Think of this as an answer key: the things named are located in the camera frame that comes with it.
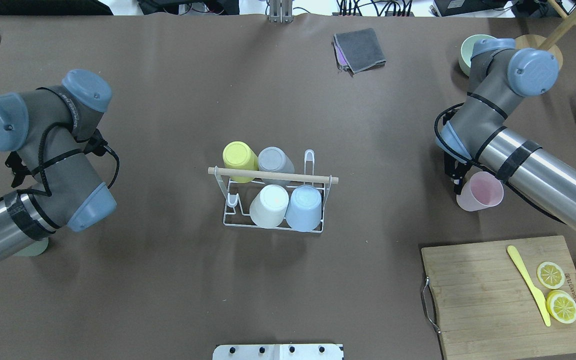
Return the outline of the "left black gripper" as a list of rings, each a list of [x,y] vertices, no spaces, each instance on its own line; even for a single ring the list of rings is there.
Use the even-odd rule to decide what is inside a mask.
[[[107,149],[108,142],[105,141],[103,135],[101,134],[99,129],[94,130],[94,133],[90,136],[85,148],[84,154],[94,154],[97,157],[103,157],[106,153],[109,152]]]

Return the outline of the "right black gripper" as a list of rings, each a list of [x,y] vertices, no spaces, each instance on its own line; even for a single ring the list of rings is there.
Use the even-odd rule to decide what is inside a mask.
[[[466,184],[464,178],[468,171],[471,170],[471,164],[468,162],[460,162],[450,153],[444,152],[444,169],[445,174],[448,175],[454,183],[453,192],[456,195],[461,195]]]

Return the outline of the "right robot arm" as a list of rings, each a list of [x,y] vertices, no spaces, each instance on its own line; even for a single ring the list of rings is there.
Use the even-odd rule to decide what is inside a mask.
[[[576,170],[505,126],[524,98],[553,87],[555,55],[516,48],[512,38],[487,38],[474,43],[470,59],[467,99],[435,130],[437,146],[455,161],[492,173],[576,231]]]

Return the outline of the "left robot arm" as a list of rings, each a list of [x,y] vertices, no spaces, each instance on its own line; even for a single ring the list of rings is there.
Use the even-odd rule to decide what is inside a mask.
[[[113,92],[98,74],[69,71],[61,84],[0,95],[0,152],[13,188],[0,197],[0,262],[62,227],[86,230],[112,214],[110,185],[87,154],[110,149],[98,131]]]

